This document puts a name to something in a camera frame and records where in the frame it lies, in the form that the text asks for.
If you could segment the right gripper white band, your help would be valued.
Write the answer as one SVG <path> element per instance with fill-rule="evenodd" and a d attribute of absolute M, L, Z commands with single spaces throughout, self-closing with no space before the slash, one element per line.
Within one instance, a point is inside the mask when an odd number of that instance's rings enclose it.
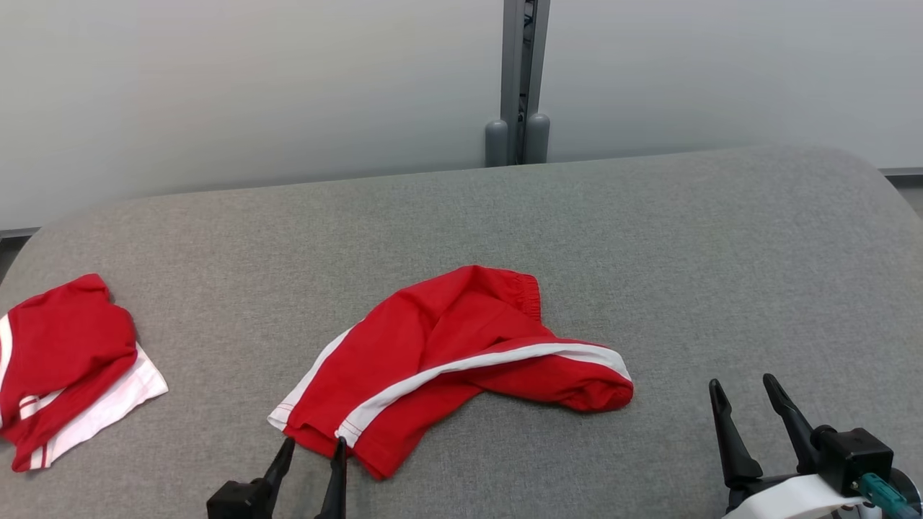
<path fill-rule="evenodd" d="M 772 409 L 787 430 L 797 458 L 799 475 L 743 500 L 721 519 L 877 519 L 877 509 L 865 506 L 862 497 L 845 497 L 816 474 L 820 453 L 811 443 L 813 427 L 771 373 L 762 377 Z M 709 382 L 713 424 L 717 437 L 724 483 L 738 489 L 763 476 L 751 457 L 732 418 L 732 405 L 717 378 Z"/>

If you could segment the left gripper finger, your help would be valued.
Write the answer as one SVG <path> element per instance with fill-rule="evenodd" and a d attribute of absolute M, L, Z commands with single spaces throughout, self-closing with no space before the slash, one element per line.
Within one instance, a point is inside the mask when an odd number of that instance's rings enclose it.
<path fill-rule="evenodd" d="M 280 450 L 277 452 L 273 462 L 270 464 L 263 477 L 265 487 L 265 501 L 262 511 L 263 517 L 273 516 L 273 511 L 281 489 L 281 481 L 283 481 L 283 478 L 289 472 L 294 449 L 296 449 L 296 441 L 293 438 L 287 437 L 283 443 L 281 443 Z"/>
<path fill-rule="evenodd" d="M 332 473 L 330 473 L 321 509 L 314 519 L 345 519 L 347 458 L 348 443 L 344 437 L 337 437 L 334 456 L 330 459 Z"/>

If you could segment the red shorts with white stripes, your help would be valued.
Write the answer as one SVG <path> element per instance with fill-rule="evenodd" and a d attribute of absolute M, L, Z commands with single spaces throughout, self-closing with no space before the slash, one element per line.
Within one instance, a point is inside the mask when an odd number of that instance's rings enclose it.
<path fill-rule="evenodd" d="M 321 456 L 344 440 L 389 479 L 482 392 L 597 413 L 626 407 L 635 386 L 618 352 L 544 326 L 533 275 L 469 265 L 393 293 L 340 333 L 268 423 Z"/>

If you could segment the red and white garment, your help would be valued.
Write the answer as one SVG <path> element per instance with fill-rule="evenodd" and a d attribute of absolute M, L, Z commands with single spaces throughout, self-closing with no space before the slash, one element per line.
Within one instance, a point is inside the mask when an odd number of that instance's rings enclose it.
<path fill-rule="evenodd" d="M 168 390 L 95 273 L 0 316 L 0 439 L 14 447 L 14 472 L 49 469 Z"/>

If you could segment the grey metal partition post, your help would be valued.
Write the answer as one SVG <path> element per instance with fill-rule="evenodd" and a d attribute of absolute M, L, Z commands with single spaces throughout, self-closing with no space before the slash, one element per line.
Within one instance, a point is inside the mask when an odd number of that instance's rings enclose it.
<path fill-rule="evenodd" d="M 507 122 L 508 167 L 525 164 L 525 124 L 539 112 L 551 0 L 503 0 L 499 118 Z"/>

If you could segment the grey cylindrical post foot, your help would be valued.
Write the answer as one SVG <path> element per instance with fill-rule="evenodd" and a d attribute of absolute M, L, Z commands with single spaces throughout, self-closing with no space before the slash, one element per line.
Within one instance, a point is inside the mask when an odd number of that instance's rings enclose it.
<path fill-rule="evenodd" d="M 545 114 L 530 115 L 525 124 L 524 150 L 522 161 L 525 164 L 545 164 L 548 157 L 551 121 Z"/>
<path fill-rule="evenodd" d="M 510 128 L 502 119 L 488 122 L 485 125 L 485 167 L 506 167 L 508 165 L 508 135 L 510 135 Z"/>

